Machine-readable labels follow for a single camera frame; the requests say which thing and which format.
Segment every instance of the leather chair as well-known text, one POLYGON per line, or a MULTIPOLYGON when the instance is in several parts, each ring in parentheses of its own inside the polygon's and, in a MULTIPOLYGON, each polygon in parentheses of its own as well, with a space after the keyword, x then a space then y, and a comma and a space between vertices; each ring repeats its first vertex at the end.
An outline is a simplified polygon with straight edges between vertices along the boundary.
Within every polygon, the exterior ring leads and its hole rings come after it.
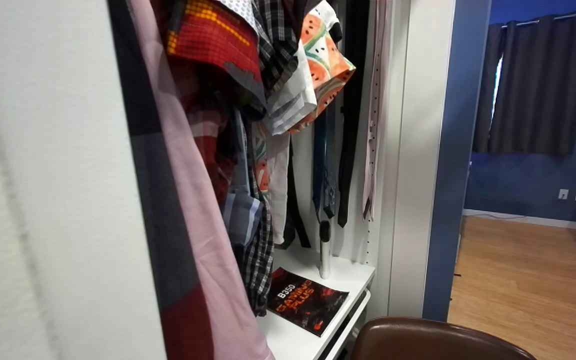
POLYGON ((536 360, 485 332, 413 317, 380 317, 359 331, 351 360, 536 360))

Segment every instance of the wooden floor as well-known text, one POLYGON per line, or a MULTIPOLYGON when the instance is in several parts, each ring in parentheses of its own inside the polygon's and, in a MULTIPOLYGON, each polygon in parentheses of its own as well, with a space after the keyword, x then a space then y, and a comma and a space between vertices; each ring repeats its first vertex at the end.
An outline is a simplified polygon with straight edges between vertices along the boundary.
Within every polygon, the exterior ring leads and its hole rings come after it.
POLYGON ((576 360, 576 230, 466 218, 448 321, 576 360))

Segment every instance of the curtain rod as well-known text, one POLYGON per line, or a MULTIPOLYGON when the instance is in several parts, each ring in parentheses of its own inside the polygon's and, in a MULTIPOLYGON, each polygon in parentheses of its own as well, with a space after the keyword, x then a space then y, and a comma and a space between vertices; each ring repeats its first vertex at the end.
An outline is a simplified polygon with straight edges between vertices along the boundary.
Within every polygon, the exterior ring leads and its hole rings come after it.
MULTIPOLYGON (((552 20, 562 20, 562 19, 568 19, 568 18, 576 18, 576 13, 565 14, 563 16, 557 16, 556 18, 553 18, 552 20)), ((537 24, 537 23, 539 23, 539 20, 520 22, 520 23, 517 23, 517 27, 523 27, 523 25, 530 25, 530 24, 537 24)), ((507 27, 508 27, 508 25, 503 25, 501 28, 505 29, 507 27)))

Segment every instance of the brown chair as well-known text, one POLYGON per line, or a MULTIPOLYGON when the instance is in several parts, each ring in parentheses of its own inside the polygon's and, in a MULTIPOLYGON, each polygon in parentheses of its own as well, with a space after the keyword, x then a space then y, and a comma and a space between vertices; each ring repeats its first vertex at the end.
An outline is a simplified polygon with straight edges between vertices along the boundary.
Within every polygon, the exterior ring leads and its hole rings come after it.
POLYGON ((359 331, 351 360, 535 360, 488 333, 413 317, 380 317, 359 331))

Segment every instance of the blue wall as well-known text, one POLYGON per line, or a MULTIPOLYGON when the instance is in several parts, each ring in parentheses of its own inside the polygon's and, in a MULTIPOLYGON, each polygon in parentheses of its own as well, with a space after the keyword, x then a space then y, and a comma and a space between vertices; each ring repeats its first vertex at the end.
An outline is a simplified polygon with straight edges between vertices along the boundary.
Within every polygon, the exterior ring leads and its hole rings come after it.
MULTIPOLYGON (((576 11, 576 0, 492 0, 490 24, 576 11)), ((576 221, 576 144, 567 157, 473 153, 466 209, 576 221), (567 200, 558 200, 569 189, 567 200)))
POLYGON ((430 223, 423 317, 446 321, 480 92, 490 0, 457 0, 430 223))

